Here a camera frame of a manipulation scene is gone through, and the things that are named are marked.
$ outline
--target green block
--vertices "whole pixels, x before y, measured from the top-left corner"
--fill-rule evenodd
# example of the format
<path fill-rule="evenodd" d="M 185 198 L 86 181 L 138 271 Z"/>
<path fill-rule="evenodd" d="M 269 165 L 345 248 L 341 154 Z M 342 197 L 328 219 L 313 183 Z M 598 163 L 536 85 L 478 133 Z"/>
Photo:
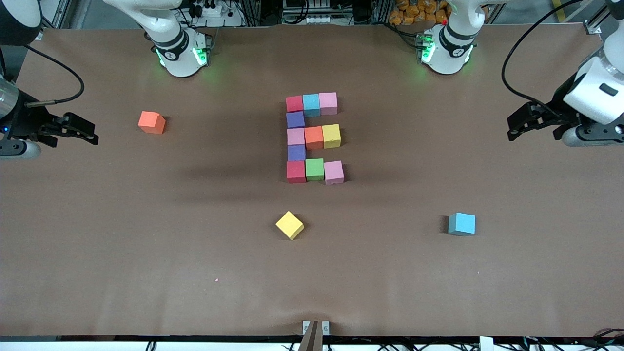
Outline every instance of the green block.
<path fill-rule="evenodd" d="M 323 159 L 306 160 L 306 179 L 308 180 L 308 182 L 325 179 Z"/>

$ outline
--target orange cube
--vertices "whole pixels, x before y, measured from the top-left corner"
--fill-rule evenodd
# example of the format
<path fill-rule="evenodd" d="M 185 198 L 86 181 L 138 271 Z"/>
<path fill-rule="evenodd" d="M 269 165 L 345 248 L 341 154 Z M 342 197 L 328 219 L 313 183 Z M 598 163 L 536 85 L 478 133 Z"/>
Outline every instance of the orange cube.
<path fill-rule="evenodd" d="M 165 119 L 158 112 L 141 112 L 139 127 L 146 133 L 162 134 L 165 131 Z"/>
<path fill-rule="evenodd" d="M 323 148 L 323 127 L 307 127 L 304 129 L 306 149 L 315 150 Z"/>

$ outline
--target purple block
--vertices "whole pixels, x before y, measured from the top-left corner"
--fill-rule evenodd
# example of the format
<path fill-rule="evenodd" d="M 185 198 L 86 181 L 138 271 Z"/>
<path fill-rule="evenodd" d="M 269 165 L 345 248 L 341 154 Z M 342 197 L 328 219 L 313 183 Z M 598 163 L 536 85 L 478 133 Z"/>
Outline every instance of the purple block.
<path fill-rule="evenodd" d="M 303 111 L 286 113 L 287 128 L 303 128 L 306 122 L 303 119 Z"/>
<path fill-rule="evenodd" d="M 338 95 L 335 92 L 321 92 L 318 100 L 321 104 L 321 115 L 338 114 Z"/>
<path fill-rule="evenodd" d="M 325 184 L 341 184 L 344 183 L 344 171 L 342 161 L 325 162 Z"/>
<path fill-rule="evenodd" d="M 288 146 L 289 161 L 305 161 L 306 146 L 305 145 L 289 145 Z"/>
<path fill-rule="evenodd" d="M 288 145 L 305 145 L 306 137 L 303 132 L 303 128 L 291 128 L 287 129 L 288 133 Z"/>

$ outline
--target yellow cube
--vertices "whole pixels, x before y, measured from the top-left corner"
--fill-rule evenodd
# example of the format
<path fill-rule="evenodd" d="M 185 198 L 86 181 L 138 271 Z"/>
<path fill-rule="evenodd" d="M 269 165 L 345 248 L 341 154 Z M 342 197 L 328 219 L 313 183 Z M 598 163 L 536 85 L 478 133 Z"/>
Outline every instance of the yellow cube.
<path fill-rule="evenodd" d="M 340 146 L 340 126 L 330 124 L 323 126 L 323 148 L 331 149 Z"/>
<path fill-rule="evenodd" d="M 275 224 L 277 228 L 286 234 L 286 236 L 293 240 L 303 230 L 303 223 L 290 211 L 286 212 L 284 217 L 277 221 Z"/>

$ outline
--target block arrangement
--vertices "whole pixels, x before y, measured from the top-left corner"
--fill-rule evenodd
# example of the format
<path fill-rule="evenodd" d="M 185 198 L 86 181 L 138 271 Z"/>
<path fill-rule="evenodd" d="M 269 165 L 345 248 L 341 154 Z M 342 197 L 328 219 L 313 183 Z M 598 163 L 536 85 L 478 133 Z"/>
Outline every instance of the block arrangement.
<path fill-rule="evenodd" d="M 328 185 L 344 182 L 342 161 L 325 162 L 306 157 L 306 150 L 332 149 L 341 145 L 339 124 L 305 126 L 306 118 L 335 114 L 338 114 L 338 95 L 335 92 L 286 98 L 286 180 L 290 184 L 319 180 L 325 180 Z"/>
<path fill-rule="evenodd" d="M 303 223 L 295 217 L 290 211 L 277 221 L 275 224 L 277 228 L 281 230 L 290 240 L 294 240 L 295 237 L 303 230 Z"/>
<path fill-rule="evenodd" d="M 146 133 L 162 134 L 165 131 L 165 118 L 158 112 L 141 112 L 139 127 Z"/>
<path fill-rule="evenodd" d="M 472 214 L 457 212 L 449 217 L 449 234 L 469 236 L 475 234 L 477 217 Z"/>

